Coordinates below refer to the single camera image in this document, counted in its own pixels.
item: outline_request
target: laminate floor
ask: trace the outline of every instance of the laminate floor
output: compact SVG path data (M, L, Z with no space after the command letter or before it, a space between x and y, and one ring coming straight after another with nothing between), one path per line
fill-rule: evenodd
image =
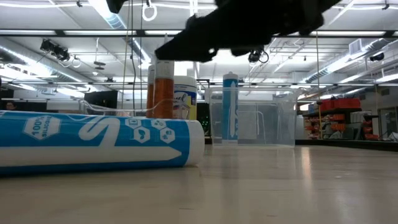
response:
M0 179L0 223L397 223L398 153L212 149L198 167Z

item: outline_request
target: white hexagon logo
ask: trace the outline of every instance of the white hexagon logo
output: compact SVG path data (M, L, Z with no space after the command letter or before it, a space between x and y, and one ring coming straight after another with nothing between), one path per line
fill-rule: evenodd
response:
M150 121L152 127L156 128L156 129L163 129L166 128L166 121L161 120L161 119L153 119L152 121Z
M126 126L129 126L132 129L138 128L141 126L140 119L126 119Z
M58 134L60 126L61 120L58 118L49 115L38 116L29 118L26 121L24 132L33 138L43 140L54 134Z
M163 142L170 143L175 140L175 132L170 128L160 130L160 139Z
M144 127L134 129L134 140L144 143L150 139L150 131Z

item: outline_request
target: person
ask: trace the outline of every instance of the person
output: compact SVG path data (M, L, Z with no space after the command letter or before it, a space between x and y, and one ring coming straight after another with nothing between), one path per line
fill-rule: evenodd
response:
M13 102L8 102L6 104L6 110L16 110L16 109L17 109L17 107L14 105Z

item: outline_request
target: overhead duct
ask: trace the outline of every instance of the overhead duct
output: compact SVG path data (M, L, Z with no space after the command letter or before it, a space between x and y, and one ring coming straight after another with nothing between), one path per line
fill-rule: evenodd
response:
M349 50L343 52L337 57L325 62L318 72L318 68L313 69L308 73L307 78L304 78L301 83L311 83L317 78L329 75L337 70L340 70L357 60L374 55L385 46L389 45L396 39L358 39L350 43Z
M109 11L106 0L88 0L93 8L100 14L100 16L112 27L112 29L127 29L127 26L117 15ZM141 46L134 38L128 38L127 43L132 48L134 53L140 58L140 63L150 63L150 57L142 50Z
M7 52L8 55L12 55L14 58L24 61L24 63L29 64L36 69L42 70L43 72L48 72L51 74L63 75L72 79L74 82L93 82L89 78L81 75L69 68L65 68L42 55L39 55L31 50L28 50L21 45L8 40L4 37L0 37L0 49ZM97 90L110 90L105 86L96 86Z

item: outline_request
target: blue and white cylinder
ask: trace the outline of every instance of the blue and white cylinder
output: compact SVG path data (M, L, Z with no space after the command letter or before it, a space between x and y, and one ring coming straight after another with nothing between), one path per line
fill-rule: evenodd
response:
M223 77L223 144L238 143L238 75Z
M182 167L203 157L198 121L0 111L0 175Z

